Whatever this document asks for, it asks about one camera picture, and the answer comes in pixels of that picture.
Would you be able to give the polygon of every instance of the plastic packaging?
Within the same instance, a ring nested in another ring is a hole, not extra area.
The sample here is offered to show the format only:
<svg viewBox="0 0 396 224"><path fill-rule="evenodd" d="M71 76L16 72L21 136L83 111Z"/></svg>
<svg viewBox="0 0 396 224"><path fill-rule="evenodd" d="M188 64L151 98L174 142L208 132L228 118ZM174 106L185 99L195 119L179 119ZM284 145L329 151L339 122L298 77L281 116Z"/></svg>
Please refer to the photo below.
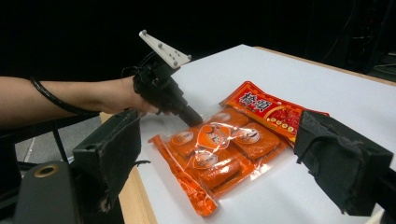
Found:
<svg viewBox="0 0 396 224"><path fill-rule="evenodd" d="M149 139L167 161L198 215L206 217L218 199L238 183L253 180L288 141L231 106L203 124L171 136Z"/></svg>
<svg viewBox="0 0 396 224"><path fill-rule="evenodd" d="M250 81L245 81L220 104L237 108L249 118L287 137L292 147L294 147L300 116L303 110L310 110L268 94Z"/></svg>

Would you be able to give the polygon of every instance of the table surface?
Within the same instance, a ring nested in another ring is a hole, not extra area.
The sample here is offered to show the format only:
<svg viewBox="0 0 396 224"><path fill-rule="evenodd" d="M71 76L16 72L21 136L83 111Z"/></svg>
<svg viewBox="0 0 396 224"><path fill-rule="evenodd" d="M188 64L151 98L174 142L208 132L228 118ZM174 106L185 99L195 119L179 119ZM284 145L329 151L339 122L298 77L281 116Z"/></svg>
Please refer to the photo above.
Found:
<svg viewBox="0 0 396 224"><path fill-rule="evenodd" d="M236 46L187 63L173 74L184 97L203 117L244 81L306 108L328 112L346 126L395 153L396 87L359 75L268 49ZM120 202L126 223L364 223L369 217L342 215L307 173L291 148L254 181L245 181L218 200L210 217L200 217L148 140L187 126L173 116L146 115L140 121L142 153L149 160L134 168ZM396 168L395 160L390 166Z"/></svg>

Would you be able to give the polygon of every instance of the hand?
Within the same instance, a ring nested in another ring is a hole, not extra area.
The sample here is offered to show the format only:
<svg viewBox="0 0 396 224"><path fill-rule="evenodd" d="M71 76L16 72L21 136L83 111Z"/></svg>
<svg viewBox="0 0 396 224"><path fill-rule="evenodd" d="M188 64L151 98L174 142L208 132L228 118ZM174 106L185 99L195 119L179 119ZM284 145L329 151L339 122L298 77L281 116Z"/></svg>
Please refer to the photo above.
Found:
<svg viewBox="0 0 396 224"><path fill-rule="evenodd" d="M159 109L134 92L132 77L99 82L97 85L100 111L108 114L125 109L137 109L141 113L157 113Z"/></svg>

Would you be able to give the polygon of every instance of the human arm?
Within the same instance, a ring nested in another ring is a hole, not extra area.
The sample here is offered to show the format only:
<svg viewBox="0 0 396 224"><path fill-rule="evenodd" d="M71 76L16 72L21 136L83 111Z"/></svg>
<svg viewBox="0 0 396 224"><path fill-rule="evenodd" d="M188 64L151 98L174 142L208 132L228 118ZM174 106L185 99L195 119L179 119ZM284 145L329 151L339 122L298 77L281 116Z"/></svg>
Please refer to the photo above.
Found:
<svg viewBox="0 0 396 224"><path fill-rule="evenodd" d="M109 114L134 108L143 113L158 109L134 92L131 77L100 82L41 81L58 99L90 111ZM75 116L45 98L30 82L0 77L0 130L13 129L52 119Z"/></svg>

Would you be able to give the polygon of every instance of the transparent plastic wrapper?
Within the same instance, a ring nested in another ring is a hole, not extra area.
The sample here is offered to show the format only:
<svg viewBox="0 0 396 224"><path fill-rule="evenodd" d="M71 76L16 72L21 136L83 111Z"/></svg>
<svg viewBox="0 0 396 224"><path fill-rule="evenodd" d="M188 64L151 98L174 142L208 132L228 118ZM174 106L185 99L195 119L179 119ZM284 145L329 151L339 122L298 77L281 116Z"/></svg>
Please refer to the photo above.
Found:
<svg viewBox="0 0 396 224"><path fill-rule="evenodd" d="M148 141L203 217L212 214L218 199L240 182L268 171L268 162L289 146L283 136L227 105L200 125Z"/></svg>

